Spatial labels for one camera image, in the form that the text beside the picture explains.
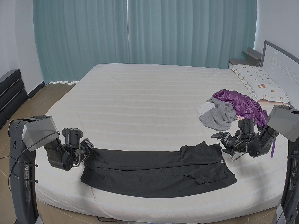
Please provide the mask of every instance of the pile of clothes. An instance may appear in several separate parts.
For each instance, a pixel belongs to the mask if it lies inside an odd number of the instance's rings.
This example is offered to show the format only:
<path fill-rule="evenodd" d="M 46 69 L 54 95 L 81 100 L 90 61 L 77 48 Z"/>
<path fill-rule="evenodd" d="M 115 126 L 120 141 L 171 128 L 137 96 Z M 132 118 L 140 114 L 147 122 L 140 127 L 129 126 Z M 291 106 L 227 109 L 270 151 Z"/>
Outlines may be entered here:
<path fill-rule="evenodd" d="M 264 127 L 267 111 L 247 95 L 223 89 L 207 100 L 199 110 L 199 119 L 208 128 L 224 131 L 237 118 L 254 119 L 258 127 Z"/>

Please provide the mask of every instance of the black leather headboard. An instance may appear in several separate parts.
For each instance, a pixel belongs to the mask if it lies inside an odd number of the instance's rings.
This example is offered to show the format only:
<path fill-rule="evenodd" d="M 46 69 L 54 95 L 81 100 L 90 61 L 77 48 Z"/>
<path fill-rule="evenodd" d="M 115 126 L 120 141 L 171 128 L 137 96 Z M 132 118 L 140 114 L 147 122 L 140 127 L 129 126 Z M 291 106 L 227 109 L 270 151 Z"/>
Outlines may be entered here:
<path fill-rule="evenodd" d="M 20 69 L 11 70 L 0 78 L 0 129 L 27 98 Z"/>

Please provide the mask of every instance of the white wall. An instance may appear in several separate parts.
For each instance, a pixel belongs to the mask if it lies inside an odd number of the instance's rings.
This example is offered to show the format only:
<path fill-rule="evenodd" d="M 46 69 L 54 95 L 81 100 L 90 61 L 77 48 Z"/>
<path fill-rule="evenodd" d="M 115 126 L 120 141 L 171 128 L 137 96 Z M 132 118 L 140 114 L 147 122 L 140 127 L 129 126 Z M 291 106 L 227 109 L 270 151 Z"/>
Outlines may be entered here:
<path fill-rule="evenodd" d="M 0 77 L 18 68 L 27 93 L 43 82 L 34 41 L 33 0 L 0 0 Z"/>
<path fill-rule="evenodd" d="M 255 50 L 268 40 L 299 58 L 299 0 L 257 0 L 256 24 Z"/>

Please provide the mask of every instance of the bed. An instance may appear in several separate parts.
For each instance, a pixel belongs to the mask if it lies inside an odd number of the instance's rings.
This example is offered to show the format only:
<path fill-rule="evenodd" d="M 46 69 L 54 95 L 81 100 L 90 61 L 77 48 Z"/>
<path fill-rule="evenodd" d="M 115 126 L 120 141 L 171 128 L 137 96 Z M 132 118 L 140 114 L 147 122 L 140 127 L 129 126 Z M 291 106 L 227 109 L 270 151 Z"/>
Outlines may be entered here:
<path fill-rule="evenodd" d="M 79 128 L 96 148 L 178 151 L 183 145 L 217 142 L 198 110 L 221 89 L 251 97 L 231 70 L 145 64 L 100 64 L 48 112 L 61 131 Z M 269 114 L 273 105 L 263 105 Z M 237 130 L 233 121 L 228 130 Z M 37 198 L 59 208 L 125 221 L 208 223 L 248 215 L 279 202 L 286 175 L 287 139 L 270 152 L 237 161 L 222 153 L 237 183 L 220 190 L 177 198 L 114 194 L 80 181 L 84 165 L 65 172 L 50 166 L 43 148 L 36 151 Z"/>

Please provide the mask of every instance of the teal curtain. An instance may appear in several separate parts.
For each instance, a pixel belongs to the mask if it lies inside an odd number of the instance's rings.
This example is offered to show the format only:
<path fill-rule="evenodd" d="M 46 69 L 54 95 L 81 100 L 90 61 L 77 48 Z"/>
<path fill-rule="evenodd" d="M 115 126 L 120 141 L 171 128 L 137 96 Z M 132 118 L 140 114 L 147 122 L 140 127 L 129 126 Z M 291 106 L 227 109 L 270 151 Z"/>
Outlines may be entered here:
<path fill-rule="evenodd" d="M 126 0 L 33 0 L 33 22 L 46 84 L 129 63 Z"/>
<path fill-rule="evenodd" d="M 131 63 L 228 68 L 252 47 L 256 0 L 128 0 Z"/>
<path fill-rule="evenodd" d="M 228 68 L 253 47 L 256 0 L 34 0 L 45 83 L 100 63 Z"/>

